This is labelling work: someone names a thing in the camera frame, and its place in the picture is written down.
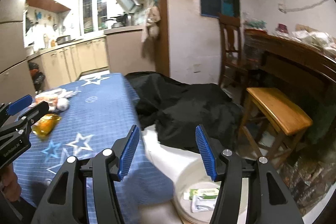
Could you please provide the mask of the person's left hand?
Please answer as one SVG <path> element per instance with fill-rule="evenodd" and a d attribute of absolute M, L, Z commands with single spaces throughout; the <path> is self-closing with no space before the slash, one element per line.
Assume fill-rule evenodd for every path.
<path fill-rule="evenodd" d="M 18 177 L 14 172 L 14 167 L 12 164 L 8 165 L 1 172 L 1 185 L 1 189 L 5 197 L 10 202 L 19 200 L 22 188 L 18 183 Z"/>

